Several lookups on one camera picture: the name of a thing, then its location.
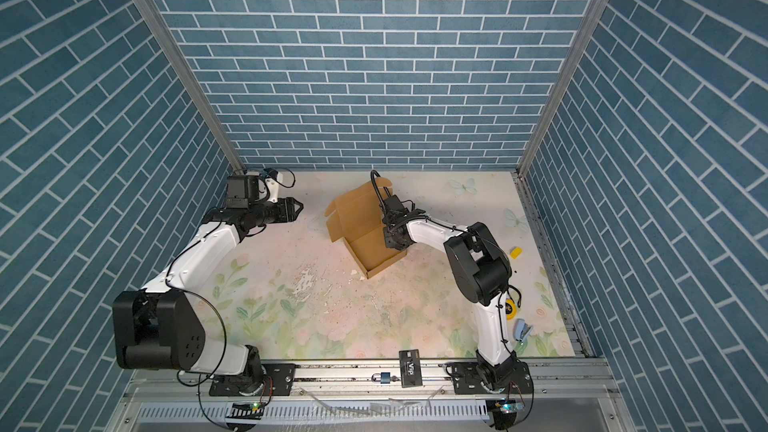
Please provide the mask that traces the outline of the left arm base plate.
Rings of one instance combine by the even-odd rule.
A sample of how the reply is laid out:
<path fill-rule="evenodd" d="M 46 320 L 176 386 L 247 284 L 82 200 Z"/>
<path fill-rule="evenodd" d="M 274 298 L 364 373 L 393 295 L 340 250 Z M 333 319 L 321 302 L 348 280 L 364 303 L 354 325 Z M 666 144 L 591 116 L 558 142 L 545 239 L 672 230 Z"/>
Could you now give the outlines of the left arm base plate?
<path fill-rule="evenodd" d="M 262 365 L 261 381 L 252 386 L 245 376 L 215 376 L 209 388 L 212 397 L 269 398 L 289 396 L 293 387 L 297 365 L 294 363 L 266 363 Z"/>

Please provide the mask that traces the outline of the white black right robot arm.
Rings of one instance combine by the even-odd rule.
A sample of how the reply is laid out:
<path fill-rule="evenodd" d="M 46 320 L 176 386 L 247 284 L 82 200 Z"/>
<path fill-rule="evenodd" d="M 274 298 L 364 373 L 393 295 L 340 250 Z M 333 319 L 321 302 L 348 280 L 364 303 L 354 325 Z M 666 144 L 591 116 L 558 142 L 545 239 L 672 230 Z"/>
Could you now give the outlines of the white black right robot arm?
<path fill-rule="evenodd" d="M 385 245 L 403 251 L 425 244 L 445 252 L 454 281 L 473 304 L 478 333 L 477 372 L 491 392 L 516 386 L 521 394 L 534 392 L 532 380 L 513 350 L 506 303 L 512 268 L 488 227 L 448 225 L 415 206 L 406 207 L 395 195 L 378 196 Z"/>

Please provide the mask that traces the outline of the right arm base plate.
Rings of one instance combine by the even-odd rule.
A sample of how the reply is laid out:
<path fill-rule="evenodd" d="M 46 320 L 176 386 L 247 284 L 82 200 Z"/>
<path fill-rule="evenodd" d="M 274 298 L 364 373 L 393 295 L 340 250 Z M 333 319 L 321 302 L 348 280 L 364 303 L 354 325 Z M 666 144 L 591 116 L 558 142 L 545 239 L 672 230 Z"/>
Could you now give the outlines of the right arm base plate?
<path fill-rule="evenodd" d="M 448 362 L 444 369 L 450 378 L 456 395 L 480 395 L 480 394 L 531 394 L 534 391 L 532 375 L 528 364 L 521 362 L 511 374 L 511 378 L 504 384 L 491 387 L 485 385 L 480 373 L 477 371 L 476 362 Z"/>

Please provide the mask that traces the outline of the brown cardboard box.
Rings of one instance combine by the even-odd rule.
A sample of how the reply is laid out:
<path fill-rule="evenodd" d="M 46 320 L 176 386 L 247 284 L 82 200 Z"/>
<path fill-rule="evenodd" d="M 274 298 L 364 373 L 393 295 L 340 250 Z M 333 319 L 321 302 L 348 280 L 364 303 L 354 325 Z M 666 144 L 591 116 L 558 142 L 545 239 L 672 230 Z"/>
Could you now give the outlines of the brown cardboard box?
<path fill-rule="evenodd" d="M 383 213 L 370 181 L 334 198 L 325 216 L 331 241 L 343 242 L 368 279 L 407 256 L 385 244 Z"/>

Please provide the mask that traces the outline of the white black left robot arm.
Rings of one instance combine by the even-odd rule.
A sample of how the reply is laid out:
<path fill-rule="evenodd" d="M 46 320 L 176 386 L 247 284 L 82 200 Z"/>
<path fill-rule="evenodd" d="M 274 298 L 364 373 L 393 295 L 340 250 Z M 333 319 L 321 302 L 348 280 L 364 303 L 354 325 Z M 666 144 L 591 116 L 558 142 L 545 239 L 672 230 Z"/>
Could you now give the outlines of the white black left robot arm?
<path fill-rule="evenodd" d="M 284 186 L 275 168 L 228 177 L 223 205 L 204 214 L 191 242 L 154 279 L 118 295 L 112 317 L 119 367 L 198 373 L 238 395 L 264 389 L 257 348 L 208 335 L 190 300 L 246 237 L 298 218 L 303 205 L 281 196 Z"/>

